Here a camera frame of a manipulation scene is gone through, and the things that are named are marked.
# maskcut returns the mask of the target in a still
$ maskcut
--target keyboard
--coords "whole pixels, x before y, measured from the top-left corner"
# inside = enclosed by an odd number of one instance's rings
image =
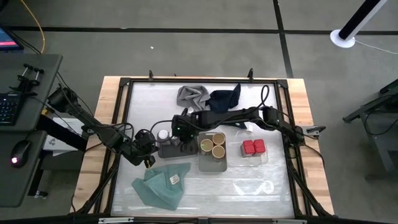
[[[15,125],[21,106],[20,93],[0,93],[0,126]]]

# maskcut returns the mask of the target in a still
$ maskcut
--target gray cloth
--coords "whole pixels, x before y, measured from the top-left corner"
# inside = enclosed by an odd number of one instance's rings
[[[135,179],[132,187],[145,205],[176,210],[184,193],[184,177],[191,163],[171,164],[145,171],[144,180]]]
[[[195,111],[205,110],[206,100],[210,99],[209,91],[204,86],[183,86],[178,89],[177,105]]]

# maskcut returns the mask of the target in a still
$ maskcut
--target computer mouse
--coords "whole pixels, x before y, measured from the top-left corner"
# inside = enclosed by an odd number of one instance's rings
[[[11,166],[21,168],[26,164],[31,141],[19,141],[11,151]]]

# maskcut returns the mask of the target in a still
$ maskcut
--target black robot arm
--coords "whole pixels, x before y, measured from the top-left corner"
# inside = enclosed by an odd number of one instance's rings
[[[174,115],[172,134],[179,137],[182,142],[189,142],[201,131],[210,131],[222,124],[240,122],[252,122],[261,129],[268,131],[278,130],[286,135],[292,144],[298,146],[305,144],[302,128],[290,125],[284,120],[284,115],[279,110],[270,106],[251,107],[224,114],[217,114],[212,111],[197,111],[188,115],[187,110],[184,110],[181,115]]]
[[[157,147],[150,133],[139,131],[132,140],[117,127],[102,124],[78,104],[76,93],[69,88],[57,88],[48,100],[55,110],[77,118],[84,124],[83,129],[92,130],[108,149],[123,155],[131,164],[138,166],[145,161],[148,167],[155,162],[151,154],[157,151]]]

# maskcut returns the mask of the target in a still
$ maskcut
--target concrete floor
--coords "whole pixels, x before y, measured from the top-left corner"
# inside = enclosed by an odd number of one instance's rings
[[[26,2],[43,26],[277,28],[271,0]],[[341,28],[362,2],[279,0],[279,6],[285,29],[333,30]],[[388,1],[364,30],[398,30],[397,12],[398,2]],[[19,1],[8,5],[0,14],[0,22],[34,25]],[[41,46],[39,32],[18,34],[37,48]],[[64,56],[61,74],[92,110],[105,75],[146,75],[151,69],[156,75],[243,77],[253,67],[256,77],[287,77],[277,34],[45,35],[46,52]],[[321,135],[320,148],[335,213],[343,218],[397,223],[397,184],[364,180],[366,174],[381,170],[378,154],[370,148],[359,121],[345,124],[341,120],[398,78],[397,56],[359,44],[352,49],[339,49],[327,35],[287,35],[286,39],[294,78],[305,79],[314,122],[327,127]],[[398,52],[398,36],[361,35],[357,39]],[[69,200],[61,199],[72,196],[77,175],[52,175],[53,181],[44,181],[51,193],[45,203],[28,199],[21,208],[0,209],[0,217],[66,214]]]

